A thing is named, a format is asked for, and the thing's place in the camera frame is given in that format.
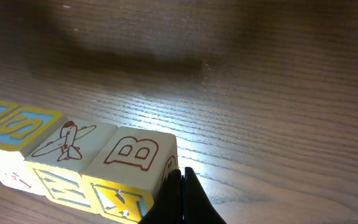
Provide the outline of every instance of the wooden table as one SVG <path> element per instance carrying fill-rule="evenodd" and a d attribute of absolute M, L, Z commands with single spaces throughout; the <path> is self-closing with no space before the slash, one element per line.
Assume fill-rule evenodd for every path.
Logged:
<path fill-rule="evenodd" d="M 0 0 L 0 99 L 175 134 L 228 223 L 358 223 L 358 1 Z"/>

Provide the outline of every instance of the wood grain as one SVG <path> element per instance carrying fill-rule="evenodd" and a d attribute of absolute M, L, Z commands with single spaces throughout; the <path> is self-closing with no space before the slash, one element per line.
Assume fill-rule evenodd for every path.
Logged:
<path fill-rule="evenodd" d="M 358 1 L 0 0 L 0 99 L 175 134 L 228 223 L 358 223 Z"/>

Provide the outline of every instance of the airplane drawing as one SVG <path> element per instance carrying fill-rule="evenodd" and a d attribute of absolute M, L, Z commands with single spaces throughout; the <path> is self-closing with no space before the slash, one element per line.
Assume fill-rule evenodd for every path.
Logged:
<path fill-rule="evenodd" d="M 75 141 L 95 130 L 96 125 L 84 126 L 78 129 L 74 121 L 67 121 L 60 129 L 60 138 L 48 142 L 44 147 L 32 153 L 32 157 L 43 156 L 56 150 L 61 150 L 58 162 L 69 159 L 82 159 L 80 147 L 75 146 Z"/>

